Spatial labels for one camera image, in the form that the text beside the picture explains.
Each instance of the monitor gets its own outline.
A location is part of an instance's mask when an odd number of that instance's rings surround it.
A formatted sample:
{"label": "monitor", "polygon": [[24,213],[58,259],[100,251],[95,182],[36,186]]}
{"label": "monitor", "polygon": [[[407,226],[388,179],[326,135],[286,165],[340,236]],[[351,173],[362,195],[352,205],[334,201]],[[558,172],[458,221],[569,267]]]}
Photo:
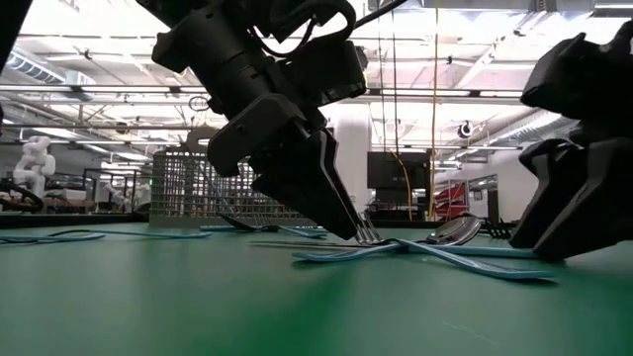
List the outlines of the monitor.
{"label": "monitor", "polygon": [[[426,189],[430,182],[430,157],[425,152],[400,153],[400,161],[407,170],[411,189]],[[367,153],[367,188],[406,189],[405,171],[391,152]]]}

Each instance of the black cable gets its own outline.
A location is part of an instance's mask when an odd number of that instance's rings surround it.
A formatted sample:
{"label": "black cable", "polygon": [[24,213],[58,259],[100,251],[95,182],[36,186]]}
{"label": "black cable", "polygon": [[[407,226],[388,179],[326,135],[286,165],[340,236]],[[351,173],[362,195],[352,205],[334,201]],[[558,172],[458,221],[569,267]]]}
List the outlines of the black cable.
{"label": "black cable", "polygon": [[367,25],[368,23],[378,19],[379,17],[387,14],[388,12],[396,9],[397,7],[403,5],[407,0],[393,0],[391,3],[389,3],[389,5],[385,5],[383,7],[381,7],[380,9],[374,11],[373,13],[365,16],[364,18],[358,20],[356,22],[356,26],[354,27],[354,29],[358,29],[359,27],[363,26],[363,25]]}
{"label": "black cable", "polygon": [[283,15],[278,14],[281,12],[281,10],[279,10],[280,4],[283,5],[285,3],[282,1],[274,2],[270,10],[270,14],[271,14],[270,24],[273,28],[283,28],[285,24],[292,23],[294,19],[306,17],[306,15],[309,15],[309,17],[311,18],[311,21],[308,23],[308,28],[306,29],[306,33],[304,34],[304,37],[302,38],[299,45],[288,53],[281,53],[281,52],[273,50],[268,45],[266,45],[264,41],[261,38],[259,38],[259,36],[257,36],[257,33],[255,32],[254,28],[248,29],[250,34],[255,38],[255,40],[262,47],[262,49],[271,55],[274,55],[280,58],[285,58],[292,55],[303,45],[308,43],[313,33],[313,29],[317,25],[317,20],[315,19],[315,12],[317,8],[323,8],[323,7],[334,8],[336,12],[343,15],[343,17],[347,21],[347,25],[342,30],[313,39],[313,41],[318,41],[318,42],[342,41],[343,42],[347,40],[351,36],[352,32],[354,31],[354,25],[356,24],[356,11],[351,6],[351,4],[349,4],[347,1],[311,0],[297,7],[290,14],[283,14]]}

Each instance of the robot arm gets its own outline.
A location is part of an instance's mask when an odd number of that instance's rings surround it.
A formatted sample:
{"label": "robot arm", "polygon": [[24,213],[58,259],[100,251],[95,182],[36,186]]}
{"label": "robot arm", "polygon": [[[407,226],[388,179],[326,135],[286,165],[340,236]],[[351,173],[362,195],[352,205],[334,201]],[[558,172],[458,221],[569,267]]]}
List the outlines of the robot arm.
{"label": "robot arm", "polygon": [[55,158],[48,154],[50,138],[33,136],[22,146],[22,157],[13,171],[14,182],[18,185],[31,183],[33,193],[42,197],[45,178],[55,172]]}
{"label": "robot arm", "polygon": [[[337,142],[318,110],[366,91],[347,40],[356,25],[353,7],[345,0],[136,1],[171,28],[158,34],[152,59],[176,72],[190,67],[212,95],[211,109],[228,118],[208,145],[216,170],[237,175],[237,162],[249,157],[259,175],[254,190],[353,237],[359,218],[334,168]],[[336,14],[345,28],[308,41],[311,28]],[[267,48],[255,32],[282,42],[307,21],[302,43],[286,54]]]}

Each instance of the metal fork tines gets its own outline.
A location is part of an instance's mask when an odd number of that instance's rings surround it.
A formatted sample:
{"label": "metal fork tines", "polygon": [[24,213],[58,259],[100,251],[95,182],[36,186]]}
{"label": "metal fork tines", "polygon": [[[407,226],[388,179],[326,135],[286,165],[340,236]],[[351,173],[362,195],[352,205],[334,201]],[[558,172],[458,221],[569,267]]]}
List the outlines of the metal fork tines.
{"label": "metal fork tines", "polygon": [[360,221],[360,224],[356,226],[358,233],[354,236],[358,244],[372,245],[383,241],[383,238],[369,219],[369,214],[358,214],[358,220]]}

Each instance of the rack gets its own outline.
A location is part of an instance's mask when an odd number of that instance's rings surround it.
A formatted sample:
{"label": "rack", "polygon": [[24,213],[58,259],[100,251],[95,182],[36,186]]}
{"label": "rack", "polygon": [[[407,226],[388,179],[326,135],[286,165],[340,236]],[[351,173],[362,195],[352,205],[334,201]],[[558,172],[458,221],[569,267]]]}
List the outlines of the rack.
{"label": "rack", "polygon": [[216,172],[204,153],[191,153],[184,147],[168,147],[153,157],[151,225],[226,224],[218,213],[249,224],[266,220],[278,225],[315,225],[290,208],[253,191],[250,184],[257,175],[246,162],[238,164],[238,176],[226,178]]}

